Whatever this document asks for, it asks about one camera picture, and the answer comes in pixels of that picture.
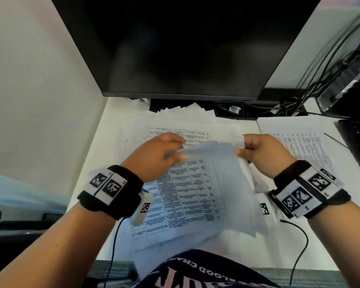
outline finger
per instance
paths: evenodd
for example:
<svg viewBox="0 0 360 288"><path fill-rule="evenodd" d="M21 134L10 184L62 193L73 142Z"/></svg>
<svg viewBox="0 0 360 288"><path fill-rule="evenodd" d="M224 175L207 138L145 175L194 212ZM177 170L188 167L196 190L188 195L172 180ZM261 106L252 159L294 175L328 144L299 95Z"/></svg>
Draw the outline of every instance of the finger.
<svg viewBox="0 0 360 288"><path fill-rule="evenodd" d="M173 132L167 132L159 135L157 138L164 140L164 141L177 141L181 144L185 143L185 139L183 139L180 135L173 133Z"/></svg>
<svg viewBox="0 0 360 288"><path fill-rule="evenodd" d="M257 149L260 145L261 134L243 134L246 149Z"/></svg>
<svg viewBox="0 0 360 288"><path fill-rule="evenodd" d="M187 157L185 156L185 154L182 154L182 153L176 153L176 154L173 154L171 156L169 156L166 161L168 162L169 166L173 165L173 164L176 164L176 163L179 163L179 162L183 162L187 159Z"/></svg>
<svg viewBox="0 0 360 288"><path fill-rule="evenodd" d="M183 145L177 141L169 141L164 143L166 151L175 152L176 150L183 149Z"/></svg>
<svg viewBox="0 0 360 288"><path fill-rule="evenodd" d="M236 149L236 155L243 159L252 161L254 150L251 149Z"/></svg>

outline desk surface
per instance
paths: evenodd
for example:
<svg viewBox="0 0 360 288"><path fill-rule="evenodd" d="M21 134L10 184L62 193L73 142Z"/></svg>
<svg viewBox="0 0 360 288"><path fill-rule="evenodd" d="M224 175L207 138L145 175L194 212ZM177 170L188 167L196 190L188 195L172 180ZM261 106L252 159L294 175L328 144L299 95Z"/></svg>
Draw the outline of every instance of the desk surface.
<svg viewBox="0 0 360 288"><path fill-rule="evenodd" d="M305 104L310 112L318 112L316 102L310 99ZM125 98L109 98L101 117L96 134L87 154L68 209L77 202L77 196L89 180L89 173L105 165L115 164L114 136L116 125L130 119L136 112L148 111L148 103L130 102ZM344 142L333 122L337 119L320 117L322 131ZM256 121L240 121L242 133L260 133ZM341 180L353 194L354 201L360 205L360 168L350 151L339 143L327 138L331 150L336 153L336 171ZM273 180L261 177L270 187ZM331 257L312 232L305 218L292 219L302 227L309 237L309 246L301 257L298 268L308 270L338 270ZM297 228L280 223L280 230L272 230L268 236L258 234L256 238L239 232L225 231L220 235L224 250L220 255L229 257L251 267L292 268L296 258L305 245L305 236ZM110 259L110 255L99 255L98 259Z"/></svg>

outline person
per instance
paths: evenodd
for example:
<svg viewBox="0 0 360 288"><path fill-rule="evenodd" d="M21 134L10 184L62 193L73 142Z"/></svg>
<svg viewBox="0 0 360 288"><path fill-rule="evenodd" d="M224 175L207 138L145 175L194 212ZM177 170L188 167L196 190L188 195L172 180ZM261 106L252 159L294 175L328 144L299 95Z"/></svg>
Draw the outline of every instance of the person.
<svg viewBox="0 0 360 288"><path fill-rule="evenodd" d="M239 157L269 178L296 163L270 135L244 135ZM171 165L185 160L174 151L185 141L174 133L154 137L136 149L121 166L143 182L158 179ZM353 202L328 206L308 219L350 287L360 288L360 208ZM80 287L116 220L80 203L0 272L2 287ZM201 250L189 250L163 262L136 287L158 288L278 287L239 263Z"/></svg>

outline black wristband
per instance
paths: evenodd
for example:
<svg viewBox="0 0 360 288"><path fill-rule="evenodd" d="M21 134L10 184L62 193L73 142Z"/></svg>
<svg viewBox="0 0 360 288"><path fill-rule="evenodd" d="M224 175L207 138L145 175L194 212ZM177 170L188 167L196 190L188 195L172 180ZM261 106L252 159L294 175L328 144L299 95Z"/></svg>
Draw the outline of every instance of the black wristband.
<svg viewBox="0 0 360 288"><path fill-rule="evenodd" d="M99 185L96 193L90 194L84 190L77 198L80 200L81 205L90 211L103 211L116 220L119 220L121 217L131 217L140 204L141 197L139 193L143 187L143 181L133 172L119 165L113 165L109 167L108 170L120 175L122 179L126 181L126 183L121 186L120 191L117 189L109 190L109 185L117 185L110 177ZM111 198L111 202L105 203L99 199L98 196L96 196L98 192L105 193L108 199Z"/></svg>
<svg viewBox="0 0 360 288"><path fill-rule="evenodd" d="M311 167L311 164L304 160L298 160L297 162L294 162L292 165L290 165L288 168L286 168L283 172L278 174L274 178L274 183L277 190L273 190L270 192L269 197L283 210L284 213L288 213L289 211L286 210L286 208L283 206L281 202L276 202L277 199L276 195L281 192L287 185L289 185L293 180L299 180L301 181L301 178L299 176L304 173L306 170L308 170ZM321 212L324 208L326 208L329 205L341 205L349 202L351 200L350 195L344 190L340 189L336 194L334 194L331 198L325 199L321 194L318 192L314 192L316 194L316 197L322 202L321 205L314 208L312 211L308 212L306 215L304 215L306 218L312 218L319 212Z"/></svg>

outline person's left arm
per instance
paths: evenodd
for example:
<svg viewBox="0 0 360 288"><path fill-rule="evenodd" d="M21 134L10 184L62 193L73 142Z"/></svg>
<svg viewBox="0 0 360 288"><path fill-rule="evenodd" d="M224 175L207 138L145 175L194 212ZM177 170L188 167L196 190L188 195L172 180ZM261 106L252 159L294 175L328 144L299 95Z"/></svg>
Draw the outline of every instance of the person's left arm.
<svg viewBox="0 0 360 288"><path fill-rule="evenodd" d="M176 134L159 135L136 149L121 166L143 182L153 181L184 160L182 154L173 154L183 143ZM0 288L80 287L115 223L104 212L76 204L0 272Z"/></svg>

